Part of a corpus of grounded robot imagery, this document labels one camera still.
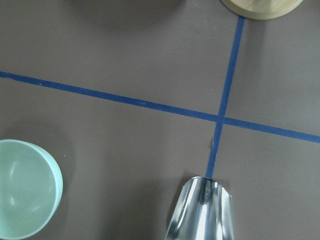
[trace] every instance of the green bowl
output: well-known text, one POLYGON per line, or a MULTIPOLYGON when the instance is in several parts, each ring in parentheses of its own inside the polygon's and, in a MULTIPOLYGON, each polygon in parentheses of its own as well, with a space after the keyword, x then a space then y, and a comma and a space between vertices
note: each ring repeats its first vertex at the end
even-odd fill
POLYGON ((0 239, 39 232, 55 213, 63 190, 57 162, 32 143, 0 140, 0 239))

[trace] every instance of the metal cup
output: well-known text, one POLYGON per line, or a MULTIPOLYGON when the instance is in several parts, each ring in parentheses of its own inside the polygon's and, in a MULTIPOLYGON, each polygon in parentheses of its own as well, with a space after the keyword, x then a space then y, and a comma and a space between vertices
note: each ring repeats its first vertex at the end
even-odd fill
POLYGON ((234 240, 232 196, 208 177, 183 186, 165 240, 234 240))

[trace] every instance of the wooden object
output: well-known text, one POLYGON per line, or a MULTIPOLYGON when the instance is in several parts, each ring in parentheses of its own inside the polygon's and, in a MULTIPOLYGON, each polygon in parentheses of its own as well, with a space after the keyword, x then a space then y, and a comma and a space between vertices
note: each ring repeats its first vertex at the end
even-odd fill
POLYGON ((248 19, 268 20, 294 10, 303 0, 221 0, 232 12, 248 19))

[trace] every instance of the round wooden board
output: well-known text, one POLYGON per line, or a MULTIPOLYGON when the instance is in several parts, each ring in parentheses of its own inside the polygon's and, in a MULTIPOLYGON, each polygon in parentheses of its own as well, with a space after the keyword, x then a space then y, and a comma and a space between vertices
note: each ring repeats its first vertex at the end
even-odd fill
POLYGON ((303 0, 221 0, 232 12, 248 19, 268 20, 295 9, 303 0))

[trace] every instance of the wooden plate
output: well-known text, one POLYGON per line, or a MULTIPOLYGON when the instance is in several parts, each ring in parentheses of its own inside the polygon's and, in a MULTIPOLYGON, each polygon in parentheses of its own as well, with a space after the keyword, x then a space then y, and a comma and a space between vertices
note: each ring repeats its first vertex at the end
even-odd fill
POLYGON ((303 0, 221 0, 232 12, 248 19, 268 20, 295 9, 303 0))

